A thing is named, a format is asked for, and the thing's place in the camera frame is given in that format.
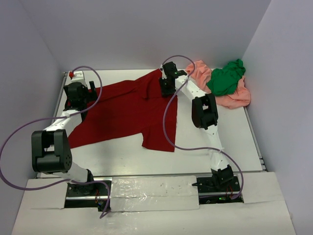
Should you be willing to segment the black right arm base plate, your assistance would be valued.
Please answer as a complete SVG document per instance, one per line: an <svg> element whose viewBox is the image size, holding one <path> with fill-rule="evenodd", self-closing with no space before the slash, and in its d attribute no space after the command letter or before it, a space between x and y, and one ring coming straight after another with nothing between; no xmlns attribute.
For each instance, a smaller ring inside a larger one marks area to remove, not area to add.
<svg viewBox="0 0 313 235"><path fill-rule="evenodd" d="M241 196L232 199L240 190L240 183L237 176L222 186L217 186L213 177L196 177L196 182L192 184L196 187L199 195L199 204L224 204L243 203Z"/></svg>

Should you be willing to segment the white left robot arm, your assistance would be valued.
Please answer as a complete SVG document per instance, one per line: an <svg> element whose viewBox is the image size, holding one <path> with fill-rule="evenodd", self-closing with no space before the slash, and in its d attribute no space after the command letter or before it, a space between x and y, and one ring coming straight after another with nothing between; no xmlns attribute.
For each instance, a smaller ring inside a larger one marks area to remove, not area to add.
<svg viewBox="0 0 313 235"><path fill-rule="evenodd" d="M67 99L61 118L42 131L31 135L32 168L35 172L52 174L69 180L68 184L84 195L95 191L96 183L89 169L73 162L68 135L87 117L88 103L98 96L95 85L90 82L89 90L85 82L72 82L64 86Z"/></svg>

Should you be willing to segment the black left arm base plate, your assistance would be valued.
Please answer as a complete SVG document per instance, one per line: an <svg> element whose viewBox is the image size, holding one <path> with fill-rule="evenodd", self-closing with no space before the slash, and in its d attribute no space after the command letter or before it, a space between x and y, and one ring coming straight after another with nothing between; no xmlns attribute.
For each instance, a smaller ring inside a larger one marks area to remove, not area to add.
<svg viewBox="0 0 313 235"><path fill-rule="evenodd" d="M68 184L65 208L97 208L102 212L104 209L109 212L110 203L108 203L108 189L99 181L90 185Z"/></svg>

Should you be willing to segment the red t-shirt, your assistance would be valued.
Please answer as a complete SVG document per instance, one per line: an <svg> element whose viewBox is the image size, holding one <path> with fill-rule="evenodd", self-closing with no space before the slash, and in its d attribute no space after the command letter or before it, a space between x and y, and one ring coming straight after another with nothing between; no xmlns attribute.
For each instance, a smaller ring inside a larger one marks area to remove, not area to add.
<svg viewBox="0 0 313 235"><path fill-rule="evenodd" d="M68 137L71 148L127 137L141 133L142 147L173 152L162 128L165 108L170 97L162 97L159 78L154 70L136 80L124 80L97 88L97 104L88 111L86 119ZM175 142L178 99L175 98L166 118L166 131Z"/></svg>

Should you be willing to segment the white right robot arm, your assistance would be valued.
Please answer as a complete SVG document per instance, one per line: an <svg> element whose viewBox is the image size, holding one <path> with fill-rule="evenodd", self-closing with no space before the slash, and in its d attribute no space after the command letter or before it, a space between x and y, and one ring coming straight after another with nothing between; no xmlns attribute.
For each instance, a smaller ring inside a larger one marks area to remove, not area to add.
<svg viewBox="0 0 313 235"><path fill-rule="evenodd" d="M212 176L208 183L199 182L197 186L214 188L217 191L224 191L234 179L234 173L230 166L233 159L222 150L222 144L218 134L218 110L215 98L212 94L207 94L198 88L193 82L189 82L189 77L194 72L186 73L178 70L174 62L163 62L160 66L162 73L159 79L161 94L163 97L170 97L165 108L162 120L163 133L166 140L176 149L184 151L208 150L210 154L210 170ZM181 91L191 101L191 119L193 125L203 131L205 137L213 146L183 148L178 147L170 140L166 131L166 118L172 101Z"/></svg>

